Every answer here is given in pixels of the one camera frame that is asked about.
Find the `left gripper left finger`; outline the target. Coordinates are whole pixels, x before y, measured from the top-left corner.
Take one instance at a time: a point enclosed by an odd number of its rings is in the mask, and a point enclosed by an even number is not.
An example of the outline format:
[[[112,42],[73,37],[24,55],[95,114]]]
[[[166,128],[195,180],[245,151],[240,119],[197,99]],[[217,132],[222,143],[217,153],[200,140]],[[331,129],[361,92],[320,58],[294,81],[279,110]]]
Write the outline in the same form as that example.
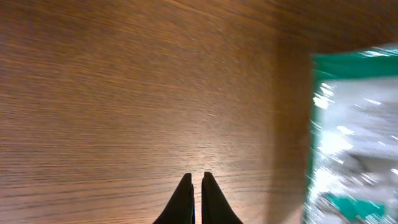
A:
[[[194,187],[191,173],[183,175],[167,205],[153,224],[195,224]]]

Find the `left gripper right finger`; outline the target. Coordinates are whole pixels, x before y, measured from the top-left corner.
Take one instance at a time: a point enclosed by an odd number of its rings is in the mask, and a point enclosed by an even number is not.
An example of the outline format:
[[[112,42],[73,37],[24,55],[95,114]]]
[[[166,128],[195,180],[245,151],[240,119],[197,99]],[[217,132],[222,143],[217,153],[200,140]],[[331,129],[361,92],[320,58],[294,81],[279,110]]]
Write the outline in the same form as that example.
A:
[[[202,224],[243,224],[211,172],[205,172],[201,182],[201,219]]]

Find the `green 3M gloves packet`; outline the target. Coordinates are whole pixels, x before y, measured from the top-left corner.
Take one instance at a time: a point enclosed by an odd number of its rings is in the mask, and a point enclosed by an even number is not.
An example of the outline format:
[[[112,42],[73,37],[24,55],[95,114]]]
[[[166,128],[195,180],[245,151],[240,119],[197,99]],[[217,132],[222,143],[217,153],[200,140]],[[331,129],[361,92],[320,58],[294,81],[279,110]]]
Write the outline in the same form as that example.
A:
[[[302,221],[397,222],[397,44],[313,58]]]

